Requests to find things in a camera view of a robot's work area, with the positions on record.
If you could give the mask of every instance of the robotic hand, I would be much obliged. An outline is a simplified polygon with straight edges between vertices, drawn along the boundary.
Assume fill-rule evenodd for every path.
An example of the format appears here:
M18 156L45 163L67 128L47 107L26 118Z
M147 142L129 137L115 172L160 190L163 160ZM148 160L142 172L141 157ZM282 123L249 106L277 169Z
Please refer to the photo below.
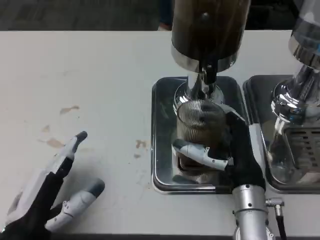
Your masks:
M9 208L0 240L47 240L51 232L81 214L103 192L105 183L96 179L69 201L52 208L75 160L75 152L87 135L83 131L74 136L46 168L32 176Z
M182 139L174 140L173 148L200 164L228 174L233 183L232 195L235 202L233 214L237 228L234 232L234 239L275 239L274 234L267 226L267 207L275 208L281 239L287 239L281 211L284 203L282 199L266 199L265 197L266 182L263 171L252 151L249 127L246 121L230 106L218 105L225 112L226 124L229 126L232 135L229 143L229 157L225 159L213 158L209 147ZM209 117L204 121L210 124L210 114L206 114L206 116Z

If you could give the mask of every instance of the dark liquid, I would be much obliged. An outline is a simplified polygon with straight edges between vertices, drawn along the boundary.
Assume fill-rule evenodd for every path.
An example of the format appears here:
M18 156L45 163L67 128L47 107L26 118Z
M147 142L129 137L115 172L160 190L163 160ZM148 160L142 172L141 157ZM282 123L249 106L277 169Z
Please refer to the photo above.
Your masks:
M172 44L183 55L217 60L235 54L251 0L175 0Z

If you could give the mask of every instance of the white countertop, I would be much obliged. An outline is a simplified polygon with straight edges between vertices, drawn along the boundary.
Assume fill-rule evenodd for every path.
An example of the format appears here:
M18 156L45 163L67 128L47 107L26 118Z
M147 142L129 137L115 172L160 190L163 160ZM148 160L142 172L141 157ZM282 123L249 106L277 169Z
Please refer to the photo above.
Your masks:
M222 75L242 86L253 75L291 74L290 34L246 31L236 64ZM162 195L150 183L152 86L187 74L170 44L163 31L0 32L1 226L33 170L57 152L45 142L64 143L86 130L61 193L69 196L93 177L106 186L66 232L233 234L231 195ZM137 140L146 148L136 148ZM255 156L261 159L257 149ZM320 236L320 195L283 197L287 235ZM269 220L277 233L272 210Z

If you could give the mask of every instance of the metal drip tray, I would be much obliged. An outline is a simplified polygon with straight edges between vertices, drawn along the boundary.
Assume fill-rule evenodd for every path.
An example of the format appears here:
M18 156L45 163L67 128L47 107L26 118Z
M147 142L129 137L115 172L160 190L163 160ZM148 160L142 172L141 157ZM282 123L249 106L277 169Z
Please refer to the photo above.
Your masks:
M297 169L320 173L320 128L287 128L284 136L288 141Z
M224 172L205 166L181 165L172 150L176 138L177 116L174 112L174 96L186 77L165 77L152 89L152 179L162 193L231 193L231 182ZM241 89L227 76L219 76L217 85L224 93L225 104L233 107L247 119Z
M250 124L259 124L266 178L281 193L320 194L320 123L298 125L277 118L271 92L290 75L258 75L243 84Z

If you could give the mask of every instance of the brown stain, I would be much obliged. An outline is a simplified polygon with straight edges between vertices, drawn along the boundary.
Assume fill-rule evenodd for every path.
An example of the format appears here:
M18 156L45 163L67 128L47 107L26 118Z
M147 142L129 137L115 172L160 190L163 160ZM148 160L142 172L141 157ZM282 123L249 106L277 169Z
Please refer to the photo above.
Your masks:
M45 144L47 144L50 147L55 148L55 149L60 149L60 148L65 146L62 142L60 142L59 140L55 139L54 137L50 138L48 141L44 141L44 140L41 140L41 139L37 139L37 141L40 142L40 143L45 143Z
M50 132L50 125L45 126L44 128L42 128L41 132L43 133L49 133Z
M64 107L64 108L61 108L60 115L66 114L66 113L70 112L71 110L79 110L79 109L80 109L80 107L77 105L74 105L72 107Z
M139 140L139 139L137 139L137 140L135 140L135 148L136 149L139 149L140 148L140 146L142 146L144 149L147 147L147 142L146 141L142 141L142 140Z

